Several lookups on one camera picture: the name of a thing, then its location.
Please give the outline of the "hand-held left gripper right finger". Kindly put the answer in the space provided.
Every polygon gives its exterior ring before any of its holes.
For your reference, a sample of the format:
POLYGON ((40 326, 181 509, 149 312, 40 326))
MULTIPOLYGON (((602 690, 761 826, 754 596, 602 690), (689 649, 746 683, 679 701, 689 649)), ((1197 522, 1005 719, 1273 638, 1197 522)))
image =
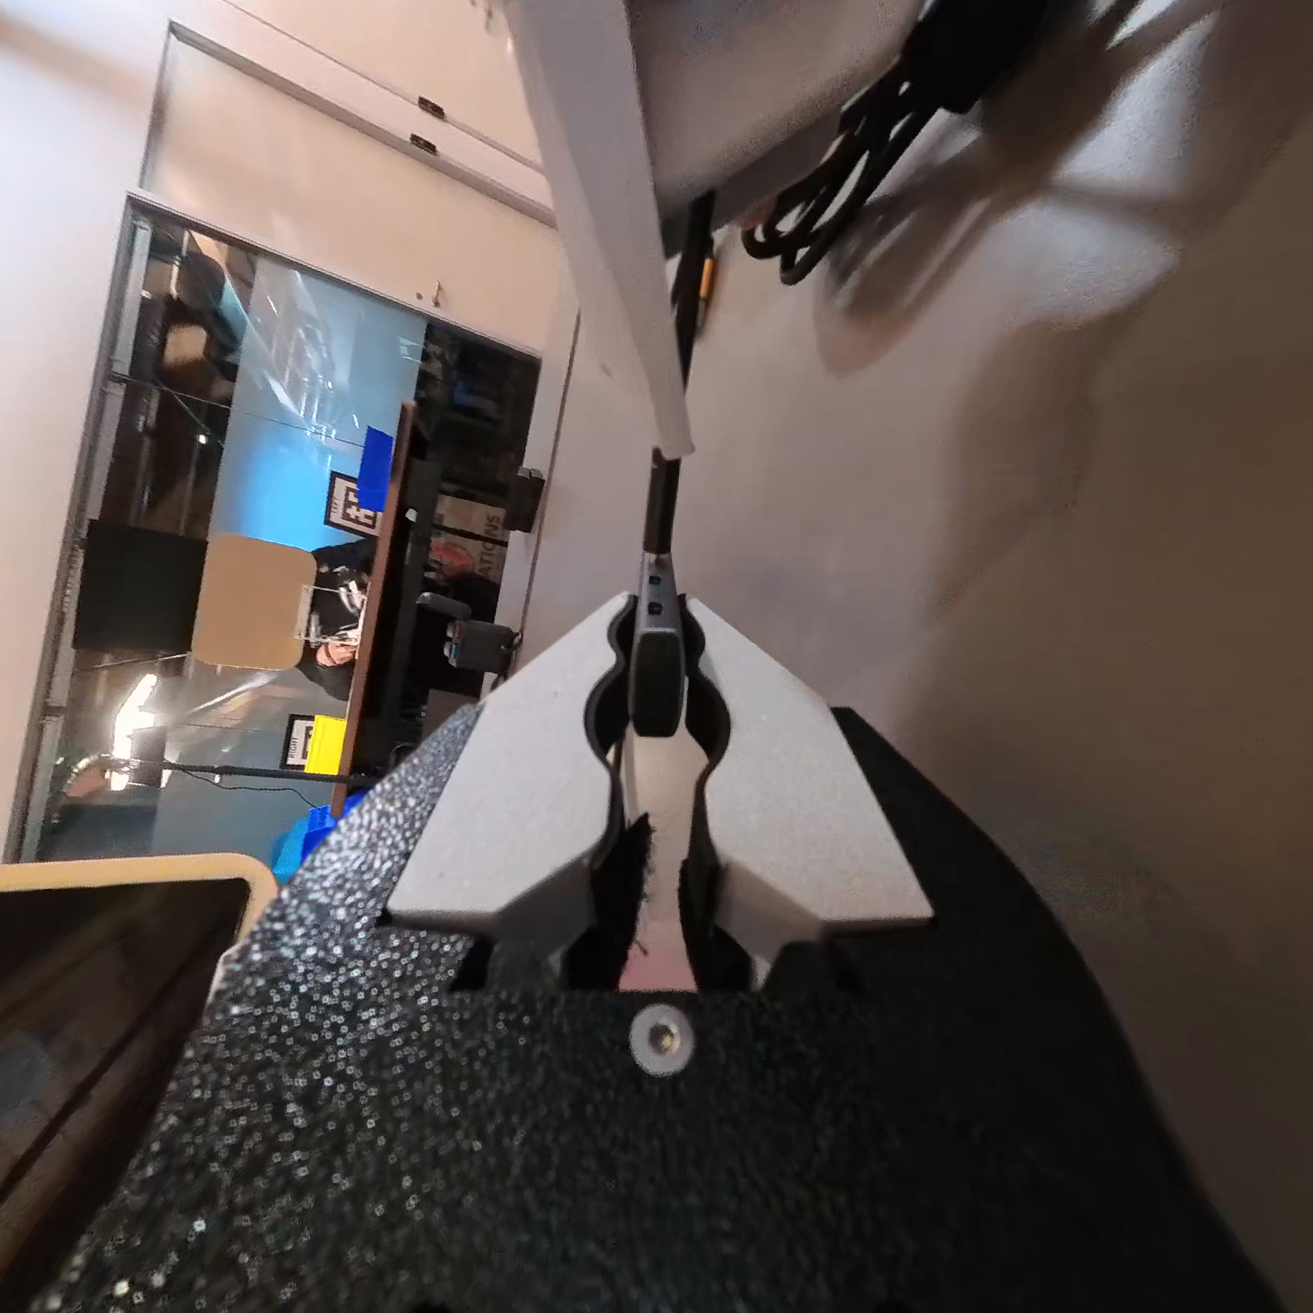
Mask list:
POLYGON ((761 987, 784 949, 933 922, 830 705, 698 600, 685 725, 705 754, 681 868, 699 991, 761 987))

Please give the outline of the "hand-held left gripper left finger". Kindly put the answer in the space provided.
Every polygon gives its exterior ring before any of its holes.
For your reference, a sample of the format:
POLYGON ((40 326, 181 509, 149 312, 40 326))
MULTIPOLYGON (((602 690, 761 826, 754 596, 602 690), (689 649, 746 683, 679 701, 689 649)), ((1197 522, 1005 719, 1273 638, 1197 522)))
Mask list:
POLYGON ((649 815, 612 759, 629 732, 636 598, 620 594, 487 696, 388 899, 402 926, 468 933, 497 973, 616 991, 649 877, 649 815))

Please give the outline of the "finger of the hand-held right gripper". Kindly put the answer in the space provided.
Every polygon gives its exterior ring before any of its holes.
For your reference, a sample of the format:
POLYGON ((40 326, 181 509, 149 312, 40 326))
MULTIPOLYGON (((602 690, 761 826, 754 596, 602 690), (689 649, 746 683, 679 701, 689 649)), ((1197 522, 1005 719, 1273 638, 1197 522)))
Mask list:
POLYGON ((920 2, 632 2, 658 212, 741 218, 803 180, 888 73, 920 2))
POLYGON ((629 15, 622 2, 509 2, 507 27, 602 371, 667 460, 694 451, 629 15))

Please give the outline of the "black cable orange plug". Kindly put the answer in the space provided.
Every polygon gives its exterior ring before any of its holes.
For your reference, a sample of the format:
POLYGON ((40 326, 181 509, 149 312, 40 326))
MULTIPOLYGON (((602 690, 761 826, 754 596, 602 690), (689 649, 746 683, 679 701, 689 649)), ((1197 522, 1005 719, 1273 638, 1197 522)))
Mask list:
POLYGON ((679 366, 681 400, 685 399, 696 341, 705 324, 710 299, 710 279, 714 279, 714 210, 717 192, 710 189, 699 194, 685 216, 674 221, 672 234, 678 239, 676 274, 670 286, 670 312, 676 330, 676 359, 679 366))

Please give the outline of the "black multi-port charger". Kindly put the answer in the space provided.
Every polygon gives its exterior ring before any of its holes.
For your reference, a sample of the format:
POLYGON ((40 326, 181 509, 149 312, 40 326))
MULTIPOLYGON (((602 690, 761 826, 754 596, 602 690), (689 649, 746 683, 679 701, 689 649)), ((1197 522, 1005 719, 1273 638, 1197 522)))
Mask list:
POLYGON ((515 629, 475 618, 449 620, 444 652, 457 670, 507 676, 520 645, 515 629))

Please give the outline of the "wooden desk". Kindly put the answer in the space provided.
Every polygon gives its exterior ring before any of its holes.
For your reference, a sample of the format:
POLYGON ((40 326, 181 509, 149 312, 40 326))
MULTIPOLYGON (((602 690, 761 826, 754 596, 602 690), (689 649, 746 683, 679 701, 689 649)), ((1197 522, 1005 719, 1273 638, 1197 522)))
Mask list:
POLYGON ((353 790, 386 775, 402 736, 408 654, 440 493, 440 467, 426 455, 417 415, 417 402, 402 404, 330 804, 335 819, 353 790))

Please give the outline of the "white door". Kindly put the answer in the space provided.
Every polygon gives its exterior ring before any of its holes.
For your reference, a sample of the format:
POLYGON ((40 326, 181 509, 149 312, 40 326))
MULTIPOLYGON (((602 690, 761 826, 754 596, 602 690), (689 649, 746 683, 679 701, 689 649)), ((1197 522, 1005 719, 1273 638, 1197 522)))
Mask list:
POLYGON ((504 6, 487 2, 239 2, 239 9, 540 169, 504 6))
POLYGON ((319 210, 341 196, 419 209, 442 185, 556 228, 542 167, 448 103, 408 94, 245 4, 172 18, 138 189, 254 234, 257 212, 319 210))

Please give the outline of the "cardboard box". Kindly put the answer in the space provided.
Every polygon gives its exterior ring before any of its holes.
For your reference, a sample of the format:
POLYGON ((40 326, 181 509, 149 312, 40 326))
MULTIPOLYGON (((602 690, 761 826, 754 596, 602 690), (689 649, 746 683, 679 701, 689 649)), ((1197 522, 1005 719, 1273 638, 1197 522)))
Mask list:
POLYGON ((502 504, 444 491, 437 498, 428 553, 428 574, 489 623, 498 614, 509 549, 506 516, 502 504))

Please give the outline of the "black square panel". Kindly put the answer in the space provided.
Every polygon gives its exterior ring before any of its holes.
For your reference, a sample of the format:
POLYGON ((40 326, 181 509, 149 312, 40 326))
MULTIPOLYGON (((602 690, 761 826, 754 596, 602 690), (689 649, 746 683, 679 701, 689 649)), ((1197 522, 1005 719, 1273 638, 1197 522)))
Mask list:
POLYGON ((91 520, 73 649, 172 658, 192 650, 207 540, 91 520))

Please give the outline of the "tan framed screen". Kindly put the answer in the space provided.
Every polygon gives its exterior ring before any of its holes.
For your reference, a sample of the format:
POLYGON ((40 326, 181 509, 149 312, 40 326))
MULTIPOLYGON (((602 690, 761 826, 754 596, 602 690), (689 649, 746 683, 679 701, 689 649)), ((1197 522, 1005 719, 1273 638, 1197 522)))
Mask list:
POLYGON ((4 1263, 277 895, 236 851, 4 866, 4 1263))

